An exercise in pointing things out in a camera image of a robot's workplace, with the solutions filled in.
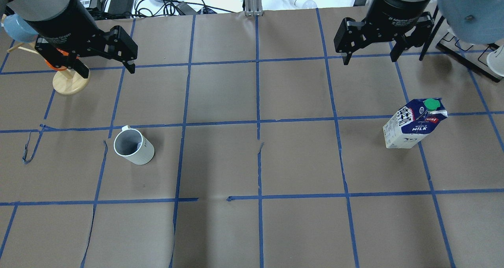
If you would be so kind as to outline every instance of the label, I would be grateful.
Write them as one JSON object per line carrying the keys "label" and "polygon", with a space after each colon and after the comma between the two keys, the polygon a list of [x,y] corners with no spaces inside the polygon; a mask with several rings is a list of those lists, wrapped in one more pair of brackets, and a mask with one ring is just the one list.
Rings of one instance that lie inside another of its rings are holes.
{"label": "label", "polygon": [[405,106],[403,106],[400,110],[398,110],[398,112],[396,113],[396,116],[397,116],[397,123],[398,123],[399,127],[410,124],[415,120],[413,110],[411,108],[407,108]]}
{"label": "label", "polygon": [[91,0],[80,0],[80,2],[85,8],[89,8],[89,5],[91,4]]}
{"label": "label", "polygon": [[443,104],[438,110],[425,109],[425,99],[414,99],[400,108],[383,126],[387,148],[410,149],[430,134],[439,121],[446,119],[448,113]]}
{"label": "label", "polygon": [[53,44],[62,44],[67,42],[68,37],[71,36],[72,34],[65,34],[63,36],[58,36],[58,37],[47,37],[48,42],[53,43]]}

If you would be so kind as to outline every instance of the black metal frame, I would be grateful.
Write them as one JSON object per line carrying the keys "label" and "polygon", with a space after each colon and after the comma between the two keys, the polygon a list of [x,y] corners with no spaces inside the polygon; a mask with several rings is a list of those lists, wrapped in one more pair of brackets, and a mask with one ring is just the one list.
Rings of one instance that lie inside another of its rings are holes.
{"label": "black metal frame", "polygon": [[[470,68],[471,70],[473,71],[476,71],[480,74],[482,74],[483,76],[487,77],[488,79],[494,81],[495,83],[499,83],[500,81],[502,81],[502,79],[504,77],[502,76],[495,76],[493,74],[491,74],[490,72],[484,70],[482,67],[479,67],[477,64],[471,62],[470,60],[468,60],[467,58],[465,58],[464,56],[462,56],[461,54],[459,54],[458,52],[454,51],[453,49],[451,49],[450,47],[448,47],[448,45],[445,45],[443,42],[446,41],[446,42],[451,42],[455,36],[452,36],[452,38],[450,40],[446,40],[445,37],[446,35],[448,35],[449,33],[446,33],[445,36],[443,36],[443,38],[441,38],[441,40],[436,44],[436,48],[441,50],[441,51],[444,51],[448,54],[450,54],[451,56],[453,56],[457,61],[459,61],[459,63],[461,63],[462,65],[464,65],[465,67],[468,67]],[[462,50],[463,52],[465,51],[468,51],[471,49],[471,47],[469,47],[468,49],[463,49],[460,45],[457,45],[457,43],[459,42],[459,40],[457,39],[454,43],[455,47],[457,47],[459,50]],[[482,62],[480,60],[481,56],[483,56],[483,54],[486,53],[486,51],[488,51],[488,49],[491,49],[491,50],[496,50],[498,49],[499,46],[495,43],[490,43],[487,45],[487,48],[485,49],[484,52],[482,52],[480,54],[480,56],[478,57],[478,61],[483,63],[484,65],[486,65],[486,63]]]}

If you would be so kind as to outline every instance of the white cup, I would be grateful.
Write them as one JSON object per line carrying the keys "label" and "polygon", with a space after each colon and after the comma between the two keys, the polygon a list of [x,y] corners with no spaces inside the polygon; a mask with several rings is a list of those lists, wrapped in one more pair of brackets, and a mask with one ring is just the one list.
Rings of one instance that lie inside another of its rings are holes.
{"label": "white cup", "polygon": [[154,157],[154,146],[135,128],[128,125],[114,140],[115,152],[133,164],[146,164]]}
{"label": "white cup", "polygon": [[499,76],[504,76],[504,45],[486,57],[488,67]]}

